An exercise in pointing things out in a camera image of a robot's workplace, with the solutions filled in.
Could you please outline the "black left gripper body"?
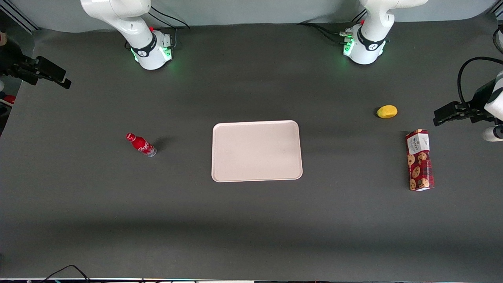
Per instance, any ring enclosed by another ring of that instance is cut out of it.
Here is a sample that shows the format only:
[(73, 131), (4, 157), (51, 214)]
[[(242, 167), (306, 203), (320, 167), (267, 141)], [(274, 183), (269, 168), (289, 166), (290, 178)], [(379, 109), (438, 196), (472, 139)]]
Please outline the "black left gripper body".
[(496, 79), (480, 87), (469, 102), (471, 123), (488, 121), (496, 123)]

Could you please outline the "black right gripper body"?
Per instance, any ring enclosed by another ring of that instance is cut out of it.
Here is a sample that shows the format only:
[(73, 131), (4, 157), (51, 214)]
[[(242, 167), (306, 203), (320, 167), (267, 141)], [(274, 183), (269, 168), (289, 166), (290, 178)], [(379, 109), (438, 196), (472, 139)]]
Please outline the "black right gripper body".
[(17, 43), (8, 38), (1, 39), (0, 75), (14, 77), (31, 85), (36, 85), (38, 77), (38, 59), (23, 54)]

